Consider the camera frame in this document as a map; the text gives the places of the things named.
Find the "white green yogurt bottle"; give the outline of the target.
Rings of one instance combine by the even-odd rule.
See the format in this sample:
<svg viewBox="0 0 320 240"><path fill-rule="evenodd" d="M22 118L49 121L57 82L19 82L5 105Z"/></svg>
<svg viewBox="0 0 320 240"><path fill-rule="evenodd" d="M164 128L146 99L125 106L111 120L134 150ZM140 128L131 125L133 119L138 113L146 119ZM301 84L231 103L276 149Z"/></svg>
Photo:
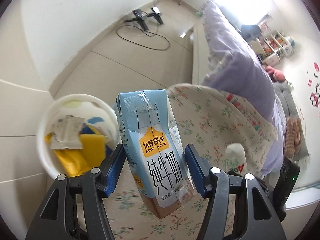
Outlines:
<svg viewBox="0 0 320 240"><path fill-rule="evenodd" d="M227 146L225 151L226 170L244 176L247 173L245 150L240 143Z"/></svg>

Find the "light blue milk carton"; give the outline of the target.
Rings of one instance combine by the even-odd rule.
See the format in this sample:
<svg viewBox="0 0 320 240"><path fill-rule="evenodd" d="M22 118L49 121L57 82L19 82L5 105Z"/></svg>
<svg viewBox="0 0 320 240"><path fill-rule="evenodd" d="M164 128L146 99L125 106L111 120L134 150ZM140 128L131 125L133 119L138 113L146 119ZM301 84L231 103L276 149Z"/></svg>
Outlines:
<svg viewBox="0 0 320 240"><path fill-rule="evenodd" d="M167 91L120 93L115 112L140 196L163 219L196 194Z"/></svg>

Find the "brown knitted cushion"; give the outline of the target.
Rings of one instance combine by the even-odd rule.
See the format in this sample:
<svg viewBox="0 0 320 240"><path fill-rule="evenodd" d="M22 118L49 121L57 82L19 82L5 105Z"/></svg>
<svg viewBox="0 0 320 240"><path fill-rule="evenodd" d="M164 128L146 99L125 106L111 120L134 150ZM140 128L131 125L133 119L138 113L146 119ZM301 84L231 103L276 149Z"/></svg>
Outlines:
<svg viewBox="0 0 320 240"><path fill-rule="evenodd" d="M302 145L302 122L300 118L287 119L284 155L291 159L300 151Z"/></svg>

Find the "floral beige tablecloth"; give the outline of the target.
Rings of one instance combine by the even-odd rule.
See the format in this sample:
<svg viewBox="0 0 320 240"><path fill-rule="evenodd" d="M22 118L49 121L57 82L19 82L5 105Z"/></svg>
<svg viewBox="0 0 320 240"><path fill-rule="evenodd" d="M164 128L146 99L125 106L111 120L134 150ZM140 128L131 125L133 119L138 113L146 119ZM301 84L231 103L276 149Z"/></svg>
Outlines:
<svg viewBox="0 0 320 240"><path fill-rule="evenodd" d="M175 85L166 91L184 153L186 146L193 144L211 166L227 171L226 164L220 166L214 161L214 147L200 133L195 108L202 98L211 100L217 107L222 94L212 88L190 84ZM160 219L144 204L126 160L116 190L104 205L115 239L195 239L206 213L207 200L196 191L182 207Z"/></svg>

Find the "white foil sachet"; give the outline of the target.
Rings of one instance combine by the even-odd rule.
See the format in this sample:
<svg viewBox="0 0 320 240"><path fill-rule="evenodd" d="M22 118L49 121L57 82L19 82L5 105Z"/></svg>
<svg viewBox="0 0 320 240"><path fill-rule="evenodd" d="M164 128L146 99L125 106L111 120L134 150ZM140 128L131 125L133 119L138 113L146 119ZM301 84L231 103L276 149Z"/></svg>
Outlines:
<svg viewBox="0 0 320 240"><path fill-rule="evenodd" d="M82 149L79 134L82 131L84 120L84 118L72 115L65 115L57 120L54 124L50 148L52 150Z"/></svg>

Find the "white patterned trash bin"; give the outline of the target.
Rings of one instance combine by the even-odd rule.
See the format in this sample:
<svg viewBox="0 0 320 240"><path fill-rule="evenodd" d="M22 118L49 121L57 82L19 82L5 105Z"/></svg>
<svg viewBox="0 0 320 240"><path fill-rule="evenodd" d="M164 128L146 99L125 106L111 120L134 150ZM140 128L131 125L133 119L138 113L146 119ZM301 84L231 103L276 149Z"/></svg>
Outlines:
<svg viewBox="0 0 320 240"><path fill-rule="evenodd" d="M114 110L88 94L54 101L37 131L39 159L52 179L60 174L76 177L99 166L119 142Z"/></svg>

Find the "pink plush toy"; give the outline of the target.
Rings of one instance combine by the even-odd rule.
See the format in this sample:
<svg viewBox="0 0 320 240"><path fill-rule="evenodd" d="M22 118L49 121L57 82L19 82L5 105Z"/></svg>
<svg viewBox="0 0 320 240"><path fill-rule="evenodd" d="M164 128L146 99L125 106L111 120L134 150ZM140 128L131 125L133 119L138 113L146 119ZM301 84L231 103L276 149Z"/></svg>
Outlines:
<svg viewBox="0 0 320 240"><path fill-rule="evenodd" d="M267 72L267 74L269 75L270 79L272 80L272 82L285 82L286 78L284 73L281 70L275 69L271 66L266 66L265 67L265 71Z"/></svg>

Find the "dark blue office chair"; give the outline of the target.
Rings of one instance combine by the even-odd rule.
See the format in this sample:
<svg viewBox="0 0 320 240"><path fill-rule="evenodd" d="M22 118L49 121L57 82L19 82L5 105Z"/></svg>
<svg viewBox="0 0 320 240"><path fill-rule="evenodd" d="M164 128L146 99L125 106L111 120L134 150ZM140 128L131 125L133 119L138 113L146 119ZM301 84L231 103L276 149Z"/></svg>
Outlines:
<svg viewBox="0 0 320 240"><path fill-rule="evenodd" d="M240 28L241 35L246 41L255 40L262 36L260 27L256 24L242 25Z"/></svg>

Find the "yellow plastic wrapper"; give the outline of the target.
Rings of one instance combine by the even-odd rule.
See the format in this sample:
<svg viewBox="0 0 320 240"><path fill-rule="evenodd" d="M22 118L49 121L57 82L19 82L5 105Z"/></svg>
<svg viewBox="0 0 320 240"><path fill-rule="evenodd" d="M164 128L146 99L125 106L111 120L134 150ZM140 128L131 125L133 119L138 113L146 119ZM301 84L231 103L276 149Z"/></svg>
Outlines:
<svg viewBox="0 0 320 240"><path fill-rule="evenodd" d="M83 175L91 169L83 151L77 150L54 150L55 155L69 177Z"/></svg>

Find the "black device on floor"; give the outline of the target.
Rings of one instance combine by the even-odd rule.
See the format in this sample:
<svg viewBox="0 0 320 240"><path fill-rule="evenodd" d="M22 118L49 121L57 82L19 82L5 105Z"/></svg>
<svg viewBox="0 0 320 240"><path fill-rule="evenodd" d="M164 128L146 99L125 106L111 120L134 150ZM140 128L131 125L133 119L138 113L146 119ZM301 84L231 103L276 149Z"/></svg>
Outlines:
<svg viewBox="0 0 320 240"><path fill-rule="evenodd" d="M161 15L157 7L151 7L151 12L148 14L149 17L153 17L160 25L164 25Z"/></svg>

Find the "grey cushion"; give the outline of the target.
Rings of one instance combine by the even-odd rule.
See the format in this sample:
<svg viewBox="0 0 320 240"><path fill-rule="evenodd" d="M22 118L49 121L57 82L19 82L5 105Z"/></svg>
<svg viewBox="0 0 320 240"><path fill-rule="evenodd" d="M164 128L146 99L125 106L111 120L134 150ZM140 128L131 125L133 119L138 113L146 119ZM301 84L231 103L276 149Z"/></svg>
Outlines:
<svg viewBox="0 0 320 240"><path fill-rule="evenodd" d="M286 118L298 118L298 111L289 84L287 82L275 82L273 85L275 93L281 101Z"/></svg>

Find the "purple bed duvet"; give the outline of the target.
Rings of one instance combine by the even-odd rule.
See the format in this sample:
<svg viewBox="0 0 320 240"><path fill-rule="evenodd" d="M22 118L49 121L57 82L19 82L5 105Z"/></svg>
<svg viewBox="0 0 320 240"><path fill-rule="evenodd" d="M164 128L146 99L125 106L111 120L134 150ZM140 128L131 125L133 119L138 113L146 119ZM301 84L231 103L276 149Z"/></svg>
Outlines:
<svg viewBox="0 0 320 240"><path fill-rule="evenodd" d="M214 161L225 166L224 150L238 142L245 149L249 172L265 177L284 160L284 112L274 85L255 52L224 16L207 2L202 26L208 58L199 66L202 85L218 90L217 107L202 98L195 104L201 135L214 147Z"/></svg>

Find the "white bookshelf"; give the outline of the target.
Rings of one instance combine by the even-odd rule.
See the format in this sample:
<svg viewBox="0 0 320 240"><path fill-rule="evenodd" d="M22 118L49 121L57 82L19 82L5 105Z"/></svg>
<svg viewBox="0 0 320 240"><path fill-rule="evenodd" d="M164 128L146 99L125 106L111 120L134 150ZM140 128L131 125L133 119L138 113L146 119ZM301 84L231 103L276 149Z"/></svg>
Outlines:
<svg viewBox="0 0 320 240"><path fill-rule="evenodd" d="M295 53L295 39L292 36L285 36L279 31L262 37L260 44L264 53L259 54L259 58L265 65L275 66Z"/></svg>

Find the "yellow paper cup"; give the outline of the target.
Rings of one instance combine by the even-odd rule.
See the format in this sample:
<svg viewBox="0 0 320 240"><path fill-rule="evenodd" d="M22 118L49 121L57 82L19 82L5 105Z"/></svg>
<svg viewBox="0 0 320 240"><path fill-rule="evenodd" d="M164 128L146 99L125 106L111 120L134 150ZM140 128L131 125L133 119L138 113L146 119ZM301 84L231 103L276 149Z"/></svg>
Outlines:
<svg viewBox="0 0 320 240"><path fill-rule="evenodd" d="M51 144L53 138L53 133L49 133L44 137L44 141L48 144Z"/></svg>

